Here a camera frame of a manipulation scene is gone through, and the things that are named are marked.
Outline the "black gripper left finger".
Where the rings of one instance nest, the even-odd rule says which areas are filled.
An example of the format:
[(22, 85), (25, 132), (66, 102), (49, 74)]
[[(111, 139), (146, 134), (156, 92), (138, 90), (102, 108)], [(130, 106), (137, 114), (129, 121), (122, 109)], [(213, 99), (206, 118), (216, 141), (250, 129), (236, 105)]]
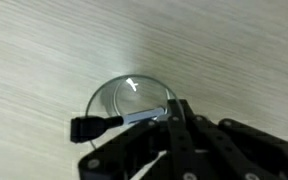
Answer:
[(145, 120), (137, 123), (84, 156), (78, 163), (80, 180), (131, 180), (155, 161), (138, 180), (171, 180), (168, 123)]

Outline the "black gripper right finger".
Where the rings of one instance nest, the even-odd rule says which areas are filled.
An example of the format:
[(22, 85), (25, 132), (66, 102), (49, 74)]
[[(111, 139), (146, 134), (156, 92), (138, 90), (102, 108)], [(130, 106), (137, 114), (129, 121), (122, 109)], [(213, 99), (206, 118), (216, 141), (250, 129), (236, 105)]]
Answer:
[(218, 159), (223, 176), (233, 180), (288, 180), (288, 142), (232, 119), (215, 125), (193, 114), (186, 100), (168, 101), (173, 114), (184, 118), (194, 140), (198, 138)]

